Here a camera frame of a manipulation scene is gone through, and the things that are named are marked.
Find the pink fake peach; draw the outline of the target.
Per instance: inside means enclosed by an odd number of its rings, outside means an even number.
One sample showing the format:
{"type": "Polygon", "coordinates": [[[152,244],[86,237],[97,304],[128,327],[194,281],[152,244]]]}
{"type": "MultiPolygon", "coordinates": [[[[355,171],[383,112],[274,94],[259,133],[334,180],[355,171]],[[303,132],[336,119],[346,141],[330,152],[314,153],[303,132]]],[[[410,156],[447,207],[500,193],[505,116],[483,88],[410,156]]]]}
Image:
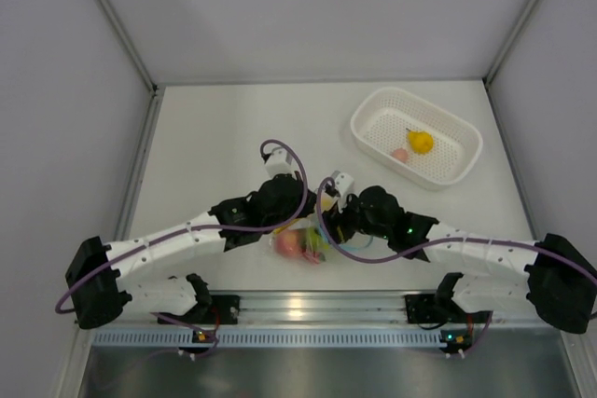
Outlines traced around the pink fake peach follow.
{"type": "Polygon", "coordinates": [[[303,232],[293,229],[282,231],[274,239],[274,249],[277,254],[285,258],[301,258],[303,254],[303,232]]]}

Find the clear zip top bag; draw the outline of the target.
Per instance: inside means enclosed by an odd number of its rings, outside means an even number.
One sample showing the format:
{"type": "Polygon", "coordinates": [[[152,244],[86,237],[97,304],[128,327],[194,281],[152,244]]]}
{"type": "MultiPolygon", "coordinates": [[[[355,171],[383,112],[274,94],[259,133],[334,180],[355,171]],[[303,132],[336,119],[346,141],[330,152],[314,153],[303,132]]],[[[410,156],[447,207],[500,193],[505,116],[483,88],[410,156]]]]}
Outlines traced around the clear zip top bag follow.
{"type": "Polygon", "coordinates": [[[315,213],[274,229],[270,235],[270,247],[274,254],[284,259],[313,265],[325,263],[327,257],[334,253],[315,213]]]}

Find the small pink fake fruit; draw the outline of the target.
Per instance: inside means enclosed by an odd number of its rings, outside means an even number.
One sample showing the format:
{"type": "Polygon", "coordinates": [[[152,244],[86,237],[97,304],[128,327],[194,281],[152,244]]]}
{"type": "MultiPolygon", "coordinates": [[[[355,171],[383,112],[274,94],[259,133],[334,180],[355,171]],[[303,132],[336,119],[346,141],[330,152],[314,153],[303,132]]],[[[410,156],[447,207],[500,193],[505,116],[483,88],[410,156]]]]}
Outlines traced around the small pink fake fruit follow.
{"type": "Polygon", "coordinates": [[[398,148],[391,153],[391,156],[400,163],[406,164],[410,158],[410,154],[405,148],[398,148]]]}

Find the yellow fake pear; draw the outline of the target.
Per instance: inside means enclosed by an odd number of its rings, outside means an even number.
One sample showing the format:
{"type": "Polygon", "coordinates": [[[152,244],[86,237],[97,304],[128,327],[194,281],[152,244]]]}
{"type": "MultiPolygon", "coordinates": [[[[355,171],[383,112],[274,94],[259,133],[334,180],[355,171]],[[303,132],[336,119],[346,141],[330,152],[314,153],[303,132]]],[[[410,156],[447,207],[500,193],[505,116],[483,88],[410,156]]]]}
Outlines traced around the yellow fake pear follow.
{"type": "Polygon", "coordinates": [[[428,154],[435,145],[434,138],[426,131],[407,130],[411,150],[419,155],[428,154]]]}

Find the yellow fake banana bunch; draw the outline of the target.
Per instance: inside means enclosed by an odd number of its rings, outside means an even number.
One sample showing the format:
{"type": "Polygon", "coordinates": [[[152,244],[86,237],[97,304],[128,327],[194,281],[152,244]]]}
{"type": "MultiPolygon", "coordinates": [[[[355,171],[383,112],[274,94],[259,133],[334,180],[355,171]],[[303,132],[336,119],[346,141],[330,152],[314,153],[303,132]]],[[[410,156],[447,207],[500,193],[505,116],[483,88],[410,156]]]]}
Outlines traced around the yellow fake banana bunch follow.
{"type": "Polygon", "coordinates": [[[329,211],[336,203],[336,199],[330,197],[327,193],[324,193],[318,200],[318,204],[322,212],[329,211]]]}

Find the green fake pear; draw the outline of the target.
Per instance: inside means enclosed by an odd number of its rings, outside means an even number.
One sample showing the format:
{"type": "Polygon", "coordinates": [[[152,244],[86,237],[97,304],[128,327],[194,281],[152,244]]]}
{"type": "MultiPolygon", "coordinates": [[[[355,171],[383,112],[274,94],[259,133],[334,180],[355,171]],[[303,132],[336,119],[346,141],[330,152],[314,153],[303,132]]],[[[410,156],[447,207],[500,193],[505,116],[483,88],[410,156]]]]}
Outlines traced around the green fake pear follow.
{"type": "Polygon", "coordinates": [[[328,241],[318,227],[308,227],[306,230],[306,247],[312,253],[319,253],[329,247],[328,241]]]}

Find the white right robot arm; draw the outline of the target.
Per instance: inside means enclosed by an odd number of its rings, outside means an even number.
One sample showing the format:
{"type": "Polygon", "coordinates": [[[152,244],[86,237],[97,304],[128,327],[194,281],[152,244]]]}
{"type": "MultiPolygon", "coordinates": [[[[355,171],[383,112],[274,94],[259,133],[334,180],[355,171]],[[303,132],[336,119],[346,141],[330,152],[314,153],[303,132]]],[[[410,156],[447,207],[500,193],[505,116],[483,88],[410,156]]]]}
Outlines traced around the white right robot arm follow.
{"type": "Polygon", "coordinates": [[[336,247],[362,234],[384,240],[391,261],[417,259],[444,268],[434,297],[443,319],[479,312],[535,315],[566,333],[586,333],[594,317],[596,269],[567,238],[490,239],[408,212],[379,185],[358,195],[331,185],[321,189],[336,201],[318,214],[336,247]]]}

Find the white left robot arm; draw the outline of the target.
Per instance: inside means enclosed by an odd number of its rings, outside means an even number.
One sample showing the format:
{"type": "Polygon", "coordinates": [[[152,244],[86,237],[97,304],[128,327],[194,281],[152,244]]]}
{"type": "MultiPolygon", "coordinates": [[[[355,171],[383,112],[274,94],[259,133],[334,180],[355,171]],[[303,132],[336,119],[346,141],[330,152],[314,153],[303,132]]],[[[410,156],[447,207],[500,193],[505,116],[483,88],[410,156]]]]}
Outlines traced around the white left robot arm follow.
{"type": "Polygon", "coordinates": [[[308,216],[315,202],[301,180],[278,174],[182,225],[132,240],[83,241],[65,274],[78,326],[147,314],[164,323],[207,322],[214,305],[201,270],[208,259],[308,216]]]}

